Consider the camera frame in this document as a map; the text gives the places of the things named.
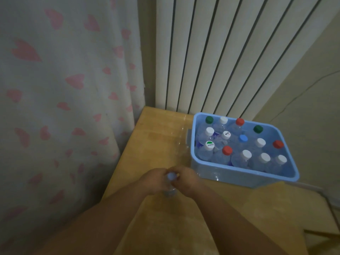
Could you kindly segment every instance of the white slat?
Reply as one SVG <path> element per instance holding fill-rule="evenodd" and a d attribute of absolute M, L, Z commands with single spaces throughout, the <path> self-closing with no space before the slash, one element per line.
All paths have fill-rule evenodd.
<path fill-rule="evenodd" d="M 216 110 L 226 115 L 281 19 L 290 0 L 268 0 Z"/>
<path fill-rule="evenodd" d="M 157 0 L 156 107 L 165 109 L 174 0 Z"/>
<path fill-rule="evenodd" d="M 298 31 L 316 2 L 317 0 L 293 1 L 286 16 L 283 18 L 280 26 L 264 51 L 261 59 L 259 60 L 252 75 L 249 77 L 248 82 L 244 86 L 228 116 L 238 117 L 242 114 L 246 106 L 249 104 L 249 101 L 268 76 L 270 70 L 282 55 L 283 51 L 294 37 L 295 33 Z M 230 108 L 228 99 L 229 93 L 226 92 L 216 112 L 224 113 L 224 115 L 227 114 L 228 110 L 224 109 L 224 107 L 228 104 L 228 108 Z"/>
<path fill-rule="evenodd" d="M 201 72 L 192 99 L 190 114 L 202 110 L 212 77 L 232 24 L 240 0 L 219 0 L 208 45 L 202 62 Z"/>
<path fill-rule="evenodd" d="M 243 0 L 203 112 L 213 114 L 264 0 Z"/>
<path fill-rule="evenodd" d="M 176 111 L 195 0 L 176 0 L 167 110 Z"/>
<path fill-rule="evenodd" d="M 197 0 L 188 54 L 180 91 L 178 112 L 187 113 L 209 31 L 216 0 Z"/>
<path fill-rule="evenodd" d="M 339 10 L 340 0 L 321 0 L 242 118 L 252 120 L 255 117 Z"/>

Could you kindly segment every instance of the person's right hand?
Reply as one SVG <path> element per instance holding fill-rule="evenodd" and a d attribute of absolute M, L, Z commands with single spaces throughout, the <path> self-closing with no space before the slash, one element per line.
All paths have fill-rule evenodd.
<path fill-rule="evenodd" d="M 177 179 L 173 180 L 171 184 L 187 197 L 193 198 L 195 192 L 204 185 L 197 173 L 189 167 L 174 166 L 170 167 L 168 172 L 179 174 Z"/>

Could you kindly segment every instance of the wooden table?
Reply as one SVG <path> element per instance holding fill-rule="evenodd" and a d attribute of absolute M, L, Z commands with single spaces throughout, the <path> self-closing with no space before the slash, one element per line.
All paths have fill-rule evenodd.
<path fill-rule="evenodd" d="M 145 107 L 103 198 L 155 167 L 190 166 L 186 131 L 192 115 Z M 291 255 L 307 255 L 302 229 L 283 182 L 249 189 L 204 180 L 245 218 Z M 130 223 L 115 254 L 218 254 L 195 204 L 182 195 L 148 196 Z"/>

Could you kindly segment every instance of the curtain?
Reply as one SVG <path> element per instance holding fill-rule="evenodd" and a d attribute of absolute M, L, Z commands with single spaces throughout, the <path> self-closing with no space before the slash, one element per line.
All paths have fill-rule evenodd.
<path fill-rule="evenodd" d="M 0 253 L 100 200 L 144 107 L 137 0 L 0 0 Z"/>

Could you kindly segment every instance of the blue container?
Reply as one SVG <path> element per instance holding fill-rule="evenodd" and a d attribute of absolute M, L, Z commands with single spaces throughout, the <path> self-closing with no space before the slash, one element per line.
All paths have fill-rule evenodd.
<path fill-rule="evenodd" d="M 263 132 L 259 134 L 259 138 L 263 138 L 266 141 L 266 145 L 272 145 L 275 140 L 281 140 L 284 143 L 285 146 L 280 149 L 280 152 L 287 158 L 287 162 L 283 165 L 282 171 L 279 175 L 258 172 L 239 167 L 220 165 L 198 159 L 194 152 L 195 134 L 198 126 L 205 121 L 205 118 L 208 115 L 214 118 L 214 122 L 219 120 L 221 117 L 219 115 L 197 113 L 193 117 L 192 123 L 190 142 L 191 168 L 193 168 L 200 177 L 225 183 L 242 185 L 250 188 L 257 188 L 279 181 L 296 182 L 299 179 L 299 171 L 297 170 L 293 157 L 288 150 L 287 144 L 281 132 L 276 127 L 265 123 L 244 121 L 245 123 L 242 126 L 242 130 L 253 130 L 254 126 L 261 125 L 263 127 Z M 233 124 L 235 121 L 235 118 L 228 117 L 227 126 Z"/>

